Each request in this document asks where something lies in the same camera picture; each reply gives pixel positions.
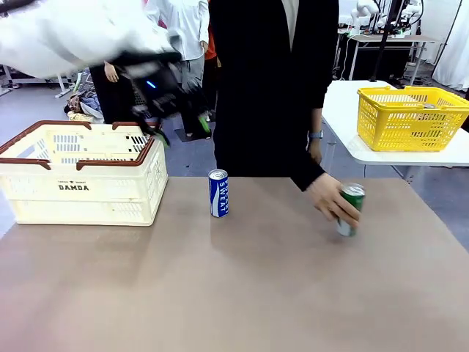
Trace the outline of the person's left hand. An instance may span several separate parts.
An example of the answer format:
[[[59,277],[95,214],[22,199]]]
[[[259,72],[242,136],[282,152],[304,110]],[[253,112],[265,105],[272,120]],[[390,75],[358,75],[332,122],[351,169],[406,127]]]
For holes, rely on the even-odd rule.
[[[308,149],[309,149],[311,158],[317,164],[321,164],[322,162],[321,139],[310,139]]]

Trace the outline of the person's right hand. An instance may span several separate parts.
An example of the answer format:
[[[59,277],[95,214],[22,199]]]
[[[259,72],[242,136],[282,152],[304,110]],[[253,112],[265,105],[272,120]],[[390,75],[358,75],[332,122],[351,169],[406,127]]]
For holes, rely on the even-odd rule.
[[[361,213],[341,195],[341,183],[337,179],[324,173],[306,191],[311,196],[315,208],[327,220],[340,219],[351,227],[358,226]]]

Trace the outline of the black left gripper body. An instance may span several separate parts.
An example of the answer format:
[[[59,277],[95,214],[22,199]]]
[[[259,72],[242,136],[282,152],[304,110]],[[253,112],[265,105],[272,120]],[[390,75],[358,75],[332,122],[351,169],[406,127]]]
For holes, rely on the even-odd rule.
[[[201,88],[183,87],[174,72],[180,60],[179,53],[122,53],[119,69],[140,97],[133,106],[146,106],[155,118],[189,113],[192,105],[200,106]]]

